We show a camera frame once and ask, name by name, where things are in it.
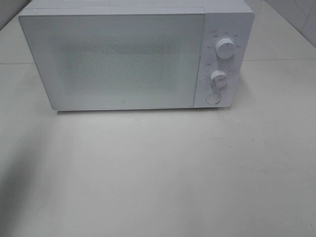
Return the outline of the white microwave oven body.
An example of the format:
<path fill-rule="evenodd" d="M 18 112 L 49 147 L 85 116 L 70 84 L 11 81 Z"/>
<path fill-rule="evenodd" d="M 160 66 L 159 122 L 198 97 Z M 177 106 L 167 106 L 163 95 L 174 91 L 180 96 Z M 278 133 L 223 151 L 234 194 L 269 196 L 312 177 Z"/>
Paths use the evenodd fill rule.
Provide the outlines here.
<path fill-rule="evenodd" d="M 19 17 L 154 14 L 205 15 L 195 100 L 189 109 L 229 107 L 255 18 L 242 0 L 33 0 Z M 236 42 L 235 54 L 229 59 L 220 59 L 215 52 L 215 43 L 223 37 L 231 37 Z M 216 70 L 225 71 L 228 76 L 224 87 L 215 88 L 210 83 L 210 74 Z M 216 105 L 207 104 L 209 93 L 219 93 L 221 101 Z"/>

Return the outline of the round white door button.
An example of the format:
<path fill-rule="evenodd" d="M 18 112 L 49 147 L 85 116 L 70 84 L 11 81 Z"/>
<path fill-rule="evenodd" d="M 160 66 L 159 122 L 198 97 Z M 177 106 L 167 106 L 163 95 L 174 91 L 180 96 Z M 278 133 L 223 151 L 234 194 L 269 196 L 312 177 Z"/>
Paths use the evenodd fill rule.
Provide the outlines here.
<path fill-rule="evenodd" d="M 206 96 L 206 102 L 209 105 L 216 105 L 221 101 L 221 95 L 219 93 L 209 93 Z"/>

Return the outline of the white microwave knob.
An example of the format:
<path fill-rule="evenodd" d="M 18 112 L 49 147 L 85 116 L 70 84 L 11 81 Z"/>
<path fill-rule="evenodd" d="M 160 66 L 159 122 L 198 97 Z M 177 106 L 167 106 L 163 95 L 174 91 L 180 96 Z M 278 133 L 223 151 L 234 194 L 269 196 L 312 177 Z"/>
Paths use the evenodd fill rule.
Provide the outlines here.
<path fill-rule="evenodd" d="M 227 84 L 228 76 L 225 71 L 216 70 L 210 74 L 210 83 L 215 88 L 224 87 Z"/>
<path fill-rule="evenodd" d="M 215 52 L 220 59 L 229 59 L 235 54 L 236 42 L 231 37 L 220 38 L 215 43 Z"/>

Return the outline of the white microwave door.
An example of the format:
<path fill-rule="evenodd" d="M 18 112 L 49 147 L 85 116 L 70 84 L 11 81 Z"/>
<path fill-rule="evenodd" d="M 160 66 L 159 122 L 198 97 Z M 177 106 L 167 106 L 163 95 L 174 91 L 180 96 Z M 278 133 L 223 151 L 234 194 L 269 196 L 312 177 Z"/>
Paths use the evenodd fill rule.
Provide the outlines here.
<path fill-rule="evenodd" d="M 20 16 L 57 111 L 191 108 L 204 14 Z"/>

